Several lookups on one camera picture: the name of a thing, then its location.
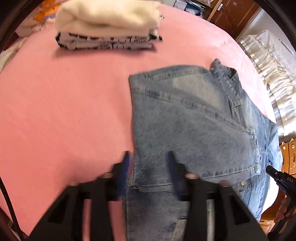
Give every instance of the pink bedsheet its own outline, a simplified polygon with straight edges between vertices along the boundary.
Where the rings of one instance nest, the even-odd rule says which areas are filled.
[[[133,150],[131,74],[179,64],[209,69],[218,58],[275,121],[255,68],[227,33],[184,11],[160,10],[164,41],[154,51],[63,50],[50,26],[1,73],[0,176],[27,234],[71,181],[93,180]],[[8,213],[1,195],[0,207]],[[115,238],[124,240],[120,204],[113,208]]]

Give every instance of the folded clothes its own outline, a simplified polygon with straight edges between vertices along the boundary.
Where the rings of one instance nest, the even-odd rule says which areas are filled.
[[[152,43],[162,41],[157,30],[146,36],[133,37],[90,37],[70,33],[58,33],[56,41],[61,48],[77,49],[151,49]]]
[[[160,13],[157,1],[70,0],[57,12],[58,32],[84,36],[144,36],[157,28]]]

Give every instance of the black clamp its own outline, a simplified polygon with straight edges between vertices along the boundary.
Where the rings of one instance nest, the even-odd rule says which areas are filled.
[[[90,241],[114,241],[108,201],[124,195],[131,154],[96,180],[68,186],[46,211],[28,241],[82,241],[83,203],[91,199]]]
[[[267,166],[269,174],[279,188],[287,195],[286,217],[279,221],[267,234],[270,241],[292,241],[296,237],[296,178],[286,172],[279,172],[272,166]]]
[[[183,241],[268,240],[230,186],[186,178],[189,171],[176,161],[173,152],[168,153],[168,165],[178,200],[190,202]],[[212,224],[209,222],[209,212],[214,212]]]

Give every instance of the white sweater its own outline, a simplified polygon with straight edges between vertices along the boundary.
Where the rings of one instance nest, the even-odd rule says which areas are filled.
[[[92,37],[147,35],[160,22],[157,1],[69,0],[55,18],[58,32]]]

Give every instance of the finger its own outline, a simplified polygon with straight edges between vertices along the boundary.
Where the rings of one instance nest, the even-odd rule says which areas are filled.
[[[276,218],[274,219],[275,223],[278,223],[280,220],[283,220],[285,218],[285,215],[283,213],[278,212],[276,214]]]
[[[111,178],[113,176],[112,173],[106,172],[105,174],[102,175],[102,178]]]
[[[285,213],[287,211],[287,207],[285,206],[285,205],[281,205],[280,207],[279,207],[279,213]]]
[[[219,184],[222,186],[222,187],[229,187],[230,186],[230,183],[228,181],[220,181]]]
[[[194,173],[187,173],[185,175],[185,177],[188,178],[188,179],[200,179],[199,175],[194,174]]]
[[[281,201],[282,205],[286,205],[286,202],[287,202],[286,198]]]

